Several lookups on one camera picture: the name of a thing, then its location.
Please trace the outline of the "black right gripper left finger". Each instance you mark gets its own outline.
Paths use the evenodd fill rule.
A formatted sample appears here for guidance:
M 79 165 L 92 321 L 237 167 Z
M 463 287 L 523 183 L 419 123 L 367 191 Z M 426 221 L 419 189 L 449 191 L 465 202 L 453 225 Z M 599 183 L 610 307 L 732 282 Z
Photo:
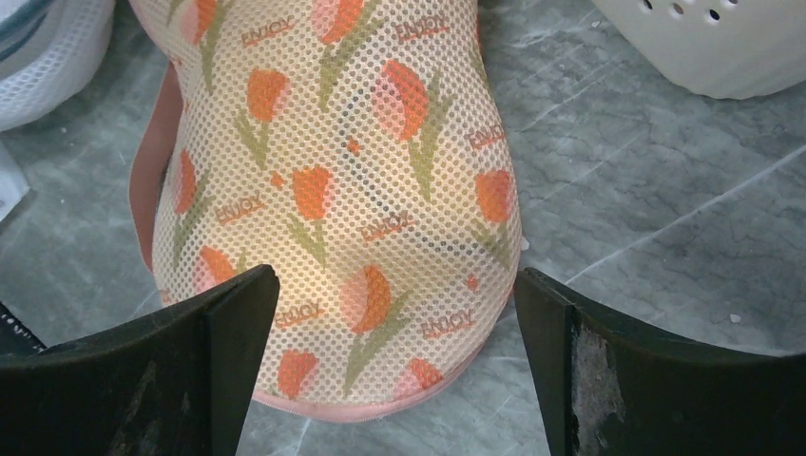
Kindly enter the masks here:
M 280 290 L 260 265 L 28 356 L 1 355 L 5 455 L 233 455 Z

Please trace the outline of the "tulip print mesh laundry bag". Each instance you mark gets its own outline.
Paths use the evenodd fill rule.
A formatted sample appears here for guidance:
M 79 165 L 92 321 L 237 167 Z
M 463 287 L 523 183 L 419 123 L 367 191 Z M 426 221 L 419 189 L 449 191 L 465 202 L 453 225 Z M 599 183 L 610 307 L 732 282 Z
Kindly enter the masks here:
M 279 280 L 255 398 L 426 401 L 512 293 L 522 225 L 473 1 L 135 1 L 168 58 L 129 181 L 164 304 Z

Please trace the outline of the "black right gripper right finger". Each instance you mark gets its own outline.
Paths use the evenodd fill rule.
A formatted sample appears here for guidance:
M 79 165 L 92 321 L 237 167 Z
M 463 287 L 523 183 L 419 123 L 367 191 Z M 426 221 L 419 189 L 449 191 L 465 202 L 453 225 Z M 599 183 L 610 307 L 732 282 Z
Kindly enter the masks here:
M 805 357 L 668 332 L 527 268 L 520 332 L 553 455 L 801 455 Z

